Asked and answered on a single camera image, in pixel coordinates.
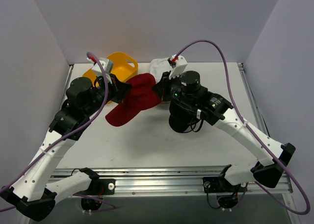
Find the white hat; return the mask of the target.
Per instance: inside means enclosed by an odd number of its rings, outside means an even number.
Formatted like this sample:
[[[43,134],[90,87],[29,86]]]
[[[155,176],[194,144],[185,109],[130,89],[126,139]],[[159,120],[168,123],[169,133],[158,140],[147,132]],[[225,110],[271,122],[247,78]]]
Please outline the white hat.
[[[162,74],[171,70],[172,67],[168,62],[168,58],[158,58],[150,62],[148,73],[150,73],[155,78],[156,83],[158,83],[162,78]]]

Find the black cap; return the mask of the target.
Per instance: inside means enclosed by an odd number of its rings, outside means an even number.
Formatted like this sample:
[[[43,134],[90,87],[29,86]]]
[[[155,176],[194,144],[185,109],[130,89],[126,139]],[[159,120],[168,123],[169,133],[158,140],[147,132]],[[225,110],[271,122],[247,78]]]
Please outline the black cap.
[[[203,120],[199,120],[189,110],[180,107],[174,101],[169,106],[169,125],[177,133],[199,132],[203,126]]]

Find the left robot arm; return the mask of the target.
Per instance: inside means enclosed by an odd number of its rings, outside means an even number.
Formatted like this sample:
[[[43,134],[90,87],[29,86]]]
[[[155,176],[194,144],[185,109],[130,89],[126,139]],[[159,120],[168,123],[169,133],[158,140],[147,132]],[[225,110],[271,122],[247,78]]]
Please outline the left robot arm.
[[[49,183],[52,173],[79,140],[91,122],[109,101],[121,103],[132,89],[114,74],[74,79],[66,90],[66,100],[56,113],[46,137],[26,171],[13,184],[5,186],[0,196],[21,214],[34,220],[46,218],[60,201],[76,193],[94,194],[100,189],[99,175],[90,168]]]

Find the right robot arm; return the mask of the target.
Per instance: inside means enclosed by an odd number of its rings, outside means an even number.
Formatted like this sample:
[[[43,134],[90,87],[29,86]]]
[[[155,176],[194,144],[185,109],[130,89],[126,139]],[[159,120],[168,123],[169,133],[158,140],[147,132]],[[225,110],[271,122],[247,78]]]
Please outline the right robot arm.
[[[141,79],[142,75],[137,75],[129,80],[131,92],[106,115],[112,126],[123,126],[141,111],[167,101],[168,123],[173,131],[197,132],[208,123],[229,134],[255,156],[252,163],[226,166],[218,178],[220,189],[229,191],[246,182],[267,188],[277,186],[295,153],[294,145],[275,141],[254,127],[240,115],[234,103],[202,86],[196,71],[186,71],[178,77],[164,72],[152,87],[144,87]]]

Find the yellow bin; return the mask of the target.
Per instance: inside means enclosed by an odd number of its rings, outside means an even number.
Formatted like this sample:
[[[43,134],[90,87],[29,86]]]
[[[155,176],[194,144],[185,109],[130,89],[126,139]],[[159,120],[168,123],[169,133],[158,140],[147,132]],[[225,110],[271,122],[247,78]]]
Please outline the yellow bin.
[[[106,73],[99,62],[100,58],[97,58],[94,54],[88,53],[87,59],[101,67],[102,75],[104,77],[105,88],[108,87],[108,80],[106,74],[114,74],[121,82],[126,82],[138,74],[138,63],[131,58],[129,55],[123,52],[115,52],[110,54],[107,59],[113,61],[113,69],[111,73]],[[81,95],[83,96],[84,102],[98,103],[98,76],[90,73],[88,70],[83,74],[83,86],[79,87],[82,90]]]

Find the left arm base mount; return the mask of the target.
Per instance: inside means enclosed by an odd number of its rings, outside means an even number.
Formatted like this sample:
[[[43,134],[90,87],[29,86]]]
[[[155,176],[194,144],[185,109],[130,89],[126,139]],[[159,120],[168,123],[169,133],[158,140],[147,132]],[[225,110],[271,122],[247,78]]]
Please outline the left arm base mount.
[[[116,180],[113,178],[98,179],[95,195],[113,195],[115,193]]]

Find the aluminium rail frame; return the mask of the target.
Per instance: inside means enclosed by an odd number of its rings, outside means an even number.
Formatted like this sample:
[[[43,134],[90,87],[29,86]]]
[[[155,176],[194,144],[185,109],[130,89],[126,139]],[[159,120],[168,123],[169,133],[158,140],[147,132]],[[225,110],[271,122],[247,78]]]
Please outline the aluminium rail frame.
[[[233,97],[244,117],[267,133],[253,103],[244,70],[228,62]],[[201,83],[228,100],[223,63],[189,63],[186,70],[201,75]],[[178,134],[168,125],[169,104],[142,111],[122,127],[110,126],[102,113],[71,148],[62,143],[53,150],[60,163],[46,171],[47,187],[65,190],[74,167],[89,167],[101,180],[115,180],[112,197],[172,197],[205,195],[203,177],[217,176],[228,164],[253,161],[253,155],[227,133],[208,124],[199,133]]]

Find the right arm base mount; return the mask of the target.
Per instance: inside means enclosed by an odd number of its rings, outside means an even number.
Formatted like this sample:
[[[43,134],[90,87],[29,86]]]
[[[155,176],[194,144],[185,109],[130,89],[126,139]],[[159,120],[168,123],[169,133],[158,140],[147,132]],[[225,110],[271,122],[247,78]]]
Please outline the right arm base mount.
[[[227,192],[229,187],[226,185],[226,183],[223,181],[223,179],[218,177],[203,177],[203,187],[204,192],[209,193],[224,193]]]

